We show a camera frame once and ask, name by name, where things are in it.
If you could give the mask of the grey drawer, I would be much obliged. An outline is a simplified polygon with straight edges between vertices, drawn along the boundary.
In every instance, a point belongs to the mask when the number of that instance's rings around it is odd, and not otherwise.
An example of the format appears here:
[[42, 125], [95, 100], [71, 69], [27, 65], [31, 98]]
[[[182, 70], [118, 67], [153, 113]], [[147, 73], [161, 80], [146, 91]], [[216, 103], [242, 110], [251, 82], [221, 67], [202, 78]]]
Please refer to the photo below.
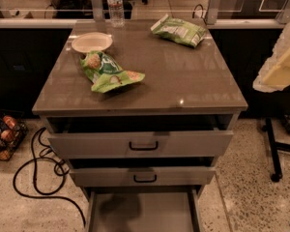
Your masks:
[[84, 232], [204, 232], [195, 190], [96, 193]]
[[223, 155], [231, 130], [53, 133], [63, 159], [214, 157]]
[[147, 167], [147, 168], [83, 168], [71, 171], [78, 187], [157, 187], [207, 185], [215, 174], [213, 167]]

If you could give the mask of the green snack bag back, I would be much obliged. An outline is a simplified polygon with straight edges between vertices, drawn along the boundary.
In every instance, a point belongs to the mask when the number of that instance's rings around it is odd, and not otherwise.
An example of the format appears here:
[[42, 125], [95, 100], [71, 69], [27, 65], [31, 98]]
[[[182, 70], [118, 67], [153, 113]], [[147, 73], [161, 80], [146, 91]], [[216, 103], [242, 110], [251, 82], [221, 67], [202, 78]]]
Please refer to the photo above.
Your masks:
[[151, 31], [163, 39], [193, 48], [197, 47], [206, 34], [206, 29], [202, 26], [168, 14], [158, 20], [151, 27]]

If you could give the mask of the clear plastic water bottle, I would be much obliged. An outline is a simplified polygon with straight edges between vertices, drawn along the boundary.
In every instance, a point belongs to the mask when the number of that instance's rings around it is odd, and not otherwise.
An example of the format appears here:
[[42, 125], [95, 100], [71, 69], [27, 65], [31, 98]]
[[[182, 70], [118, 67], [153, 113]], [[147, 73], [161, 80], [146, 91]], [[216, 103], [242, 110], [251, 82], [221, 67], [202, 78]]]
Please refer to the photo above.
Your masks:
[[123, 27], [125, 24], [123, 0], [107, 0], [109, 17], [114, 27]]

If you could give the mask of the bottom grey drawer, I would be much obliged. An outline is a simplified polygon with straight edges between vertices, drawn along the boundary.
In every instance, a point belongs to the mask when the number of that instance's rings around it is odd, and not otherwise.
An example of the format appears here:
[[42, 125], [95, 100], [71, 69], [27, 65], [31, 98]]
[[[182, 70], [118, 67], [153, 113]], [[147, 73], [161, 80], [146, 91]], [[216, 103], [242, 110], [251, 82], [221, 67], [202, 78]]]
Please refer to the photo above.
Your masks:
[[195, 190], [96, 193], [84, 232], [204, 232]]

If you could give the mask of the grey drawer cabinet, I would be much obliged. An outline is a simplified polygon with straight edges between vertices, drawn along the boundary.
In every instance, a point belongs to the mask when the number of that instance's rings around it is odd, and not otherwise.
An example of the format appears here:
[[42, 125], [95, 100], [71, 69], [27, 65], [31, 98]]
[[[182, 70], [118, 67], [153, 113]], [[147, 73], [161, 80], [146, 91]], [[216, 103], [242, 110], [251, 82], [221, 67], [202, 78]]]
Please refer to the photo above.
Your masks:
[[86, 232], [203, 232], [198, 199], [247, 102], [211, 36], [75, 24], [34, 112], [89, 202]]

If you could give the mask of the green rice chip bag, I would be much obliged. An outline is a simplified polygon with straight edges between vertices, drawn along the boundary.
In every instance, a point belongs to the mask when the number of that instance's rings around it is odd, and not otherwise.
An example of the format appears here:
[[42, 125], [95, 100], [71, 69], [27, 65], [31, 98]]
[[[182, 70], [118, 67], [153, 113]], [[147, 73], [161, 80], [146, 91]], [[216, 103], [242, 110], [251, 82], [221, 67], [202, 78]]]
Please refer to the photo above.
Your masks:
[[123, 70], [111, 56], [101, 51], [87, 53], [85, 58], [80, 60], [80, 65], [92, 81], [92, 92], [107, 93], [145, 78], [144, 73]]

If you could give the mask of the top grey drawer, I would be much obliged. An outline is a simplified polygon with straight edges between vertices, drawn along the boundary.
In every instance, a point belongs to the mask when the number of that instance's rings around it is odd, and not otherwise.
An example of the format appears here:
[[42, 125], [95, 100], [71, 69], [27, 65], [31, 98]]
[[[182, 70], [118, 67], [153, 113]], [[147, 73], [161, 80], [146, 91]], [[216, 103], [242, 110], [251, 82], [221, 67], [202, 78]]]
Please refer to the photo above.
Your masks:
[[53, 133], [63, 159], [214, 157], [223, 155], [231, 130]]

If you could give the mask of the black stand leg with caster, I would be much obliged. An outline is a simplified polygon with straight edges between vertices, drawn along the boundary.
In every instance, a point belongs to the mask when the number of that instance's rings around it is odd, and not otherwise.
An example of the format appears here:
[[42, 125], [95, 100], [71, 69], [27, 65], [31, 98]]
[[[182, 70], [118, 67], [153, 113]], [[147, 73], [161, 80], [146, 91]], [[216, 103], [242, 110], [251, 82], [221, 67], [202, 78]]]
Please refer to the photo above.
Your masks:
[[290, 144], [276, 141], [272, 120], [270, 118], [265, 119], [265, 125], [262, 127], [262, 131], [265, 131], [268, 135], [269, 146], [273, 160], [274, 173], [271, 175], [271, 180], [277, 183], [282, 179], [282, 170], [278, 151], [290, 153]]

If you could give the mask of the white paper bowl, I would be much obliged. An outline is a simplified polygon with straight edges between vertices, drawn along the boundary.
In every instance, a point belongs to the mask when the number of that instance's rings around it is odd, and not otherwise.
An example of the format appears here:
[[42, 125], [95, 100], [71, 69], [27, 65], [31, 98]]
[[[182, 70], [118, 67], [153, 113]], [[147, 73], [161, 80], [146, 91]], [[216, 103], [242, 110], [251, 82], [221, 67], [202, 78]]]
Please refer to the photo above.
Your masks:
[[104, 51], [111, 47], [112, 37], [105, 33], [93, 32], [76, 37], [72, 41], [72, 48], [80, 53], [90, 51]]

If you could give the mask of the middle grey drawer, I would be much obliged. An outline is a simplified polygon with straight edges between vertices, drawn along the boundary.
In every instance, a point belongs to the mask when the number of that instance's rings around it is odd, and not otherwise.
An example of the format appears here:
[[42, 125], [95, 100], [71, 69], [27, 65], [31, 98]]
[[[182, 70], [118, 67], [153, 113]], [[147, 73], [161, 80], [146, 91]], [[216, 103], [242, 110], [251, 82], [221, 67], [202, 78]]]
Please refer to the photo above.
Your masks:
[[213, 167], [147, 167], [147, 168], [83, 168], [71, 171], [78, 187], [157, 187], [207, 185], [215, 174]]

